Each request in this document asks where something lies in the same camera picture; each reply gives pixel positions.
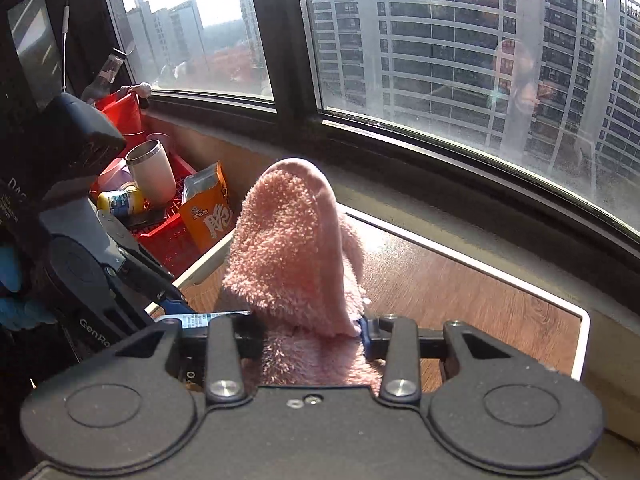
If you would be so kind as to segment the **red plastic basket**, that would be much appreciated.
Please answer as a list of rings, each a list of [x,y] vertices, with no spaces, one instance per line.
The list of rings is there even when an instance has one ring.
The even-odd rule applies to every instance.
[[[126,141],[125,148],[116,157],[125,159],[126,154],[137,145],[147,140],[159,140],[167,153],[177,189],[167,205],[154,207],[145,203],[141,214],[133,214],[120,221],[169,272],[179,275],[201,255],[179,214],[183,180],[194,174],[194,169],[177,154],[169,136],[145,131],[141,107],[142,97],[137,89],[123,88],[96,102],[96,109],[116,126]],[[96,200],[99,194],[94,182],[90,197]]]

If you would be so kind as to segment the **yellow capped small bottle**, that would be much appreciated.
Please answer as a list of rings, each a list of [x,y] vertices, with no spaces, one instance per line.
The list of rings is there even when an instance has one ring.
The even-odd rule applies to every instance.
[[[96,199],[96,208],[114,217],[130,217],[144,211],[144,197],[135,185],[129,185],[120,190],[102,192]]]

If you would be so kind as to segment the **white framed wooden tray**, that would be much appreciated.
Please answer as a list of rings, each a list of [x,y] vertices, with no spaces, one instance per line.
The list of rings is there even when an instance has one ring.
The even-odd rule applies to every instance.
[[[465,322],[549,370],[582,378],[590,331],[584,309],[356,209],[345,214],[363,247],[368,315],[398,314],[433,330]]]

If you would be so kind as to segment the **white blue bottle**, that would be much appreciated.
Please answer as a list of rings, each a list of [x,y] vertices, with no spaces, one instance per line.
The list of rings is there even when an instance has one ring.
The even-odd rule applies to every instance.
[[[237,318],[246,318],[250,316],[250,312],[248,311],[217,311],[217,312],[209,312],[209,313],[191,313],[191,314],[166,314],[160,316],[156,322],[164,322],[164,321],[179,321],[181,326],[185,330],[190,330],[191,328],[201,328],[207,327],[210,322],[216,320],[217,318],[232,318],[232,320],[236,320]]]

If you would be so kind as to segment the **pink steel tumbler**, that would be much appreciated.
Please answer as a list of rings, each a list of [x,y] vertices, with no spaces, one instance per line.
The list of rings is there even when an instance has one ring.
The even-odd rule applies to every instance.
[[[134,182],[154,207],[165,206],[176,194],[176,179],[159,140],[147,140],[130,150],[125,160]]]

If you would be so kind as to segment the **clear glass bottle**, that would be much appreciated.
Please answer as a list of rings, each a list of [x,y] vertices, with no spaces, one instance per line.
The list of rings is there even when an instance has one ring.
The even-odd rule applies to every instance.
[[[126,58],[125,52],[116,48],[111,50],[99,73],[94,77],[93,82],[81,93],[81,101],[94,105],[100,99],[108,96],[111,93],[111,86]]]

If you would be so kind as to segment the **pink fluffy slipper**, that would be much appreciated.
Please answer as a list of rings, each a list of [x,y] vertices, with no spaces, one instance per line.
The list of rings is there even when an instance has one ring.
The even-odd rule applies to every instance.
[[[252,386],[368,386],[383,364],[364,356],[361,240],[326,176],[299,158],[271,165],[248,191],[233,232],[219,310],[249,310],[264,350],[243,365]]]

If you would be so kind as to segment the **orange snack bag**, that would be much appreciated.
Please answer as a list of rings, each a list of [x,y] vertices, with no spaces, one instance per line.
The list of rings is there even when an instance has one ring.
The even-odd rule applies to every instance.
[[[200,252],[207,252],[232,231],[236,219],[221,162],[183,180],[179,214]]]

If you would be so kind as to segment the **pink plastic cup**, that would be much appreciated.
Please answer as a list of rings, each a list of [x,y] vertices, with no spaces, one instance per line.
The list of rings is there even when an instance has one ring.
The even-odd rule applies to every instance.
[[[126,188],[132,182],[134,182],[134,177],[130,174],[126,160],[122,157],[116,157],[99,175],[96,185],[99,192],[102,193]]]

